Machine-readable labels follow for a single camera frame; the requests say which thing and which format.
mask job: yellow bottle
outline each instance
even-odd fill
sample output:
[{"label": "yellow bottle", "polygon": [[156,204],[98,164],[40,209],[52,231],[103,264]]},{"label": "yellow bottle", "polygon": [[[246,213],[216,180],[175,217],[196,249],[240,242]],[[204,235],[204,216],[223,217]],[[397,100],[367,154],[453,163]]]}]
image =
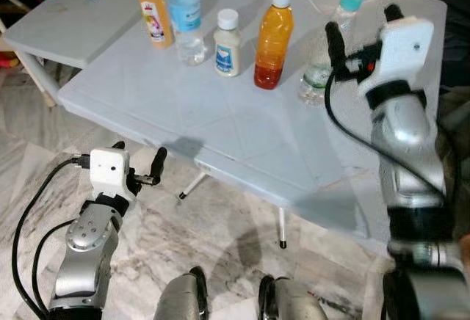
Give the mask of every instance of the yellow bottle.
[{"label": "yellow bottle", "polygon": [[152,43],[157,48],[171,45],[170,19],[164,0],[139,0]]},{"label": "yellow bottle", "polygon": [[272,0],[259,27],[254,76],[257,87],[272,90],[278,84],[293,28],[290,0]]}]

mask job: small white bottle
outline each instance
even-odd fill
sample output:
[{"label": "small white bottle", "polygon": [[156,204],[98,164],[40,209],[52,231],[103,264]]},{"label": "small white bottle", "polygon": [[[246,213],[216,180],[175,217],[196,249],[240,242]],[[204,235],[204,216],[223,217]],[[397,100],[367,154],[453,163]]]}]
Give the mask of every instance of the small white bottle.
[{"label": "small white bottle", "polygon": [[240,45],[242,36],[238,30],[238,13],[225,9],[217,14],[215,40],[215,71],[220,76],[232,77],[240,72]]}]

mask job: white table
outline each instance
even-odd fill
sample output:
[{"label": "white table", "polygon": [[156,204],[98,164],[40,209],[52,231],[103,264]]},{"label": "white table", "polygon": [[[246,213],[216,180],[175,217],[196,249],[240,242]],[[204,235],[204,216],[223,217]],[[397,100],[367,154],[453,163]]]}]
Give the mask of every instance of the white table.
[{"label": "white table", "polygon": [[[424,87],[428,113],[437,109],[446,5],[436,0],[364,0],[356,41],[374,39],[383,8],[395,1],[406,15],[435,24],[429,57],[414,87]],[[253,84],[259,23],[270,0],[202,0],[209,58],[194,68],[176,59],[175,47],[157,51],[139,21],[59,92],[65,108],[124,136],[195,162],[203,172],[287,208],[327,228],[385,241],[388,219],[376,155],[339,133],[324,108],[296,95],[308,40],[339,0],[292,0],[295,28],[280,85]],[[214,72],[217,11],[240,14],[242,73]],[[354,84],[333,97],[340,120],[369,136],[369,109]]]},{"label": "white table", "polygon": [[45,0],[4,34],[55,101],[58,84],[34,56],[87,67],[141,17],[138,0]]}]

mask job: table leg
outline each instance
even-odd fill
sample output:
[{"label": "table leg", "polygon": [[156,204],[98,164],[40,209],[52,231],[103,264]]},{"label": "table leg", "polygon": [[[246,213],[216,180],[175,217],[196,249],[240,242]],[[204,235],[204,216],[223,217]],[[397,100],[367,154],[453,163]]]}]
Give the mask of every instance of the table leg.
[{"label": "table leg", "polygon": [[16,51],[16,56],[24,66],[33,82],[43,94],[44,100],[49,107],[54,104],[60,104],[57,93],[59,92],[58,83],[51,77],[44,67],[37,61],[36,57],[26,52]]},{"label": "table leg", "polygon": [[286,241],[286,214],[283,208],[279,208],[279,247],[287,248]]},{"label": "table leg", "polygon": [[179,198],[184,199],[185,197],[188,196],[188,194],[206,177],[207,174],[204,172],[199,173],[199,175],[196,177],[196,179],[191,182],[191,184],[180,193]]}]

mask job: teal bottle cap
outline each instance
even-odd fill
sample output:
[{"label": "teal bottle cap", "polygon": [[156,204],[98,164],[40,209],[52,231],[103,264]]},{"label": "teal bottle cap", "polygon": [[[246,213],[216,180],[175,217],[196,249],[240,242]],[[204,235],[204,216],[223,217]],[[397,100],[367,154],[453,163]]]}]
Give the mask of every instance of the teal bottle cap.
[{"label": "teal bottle cap", "polygon": [[363,0],[340,0],[339,5],[343,10],[348,12],[355,12],[361,7]]}]

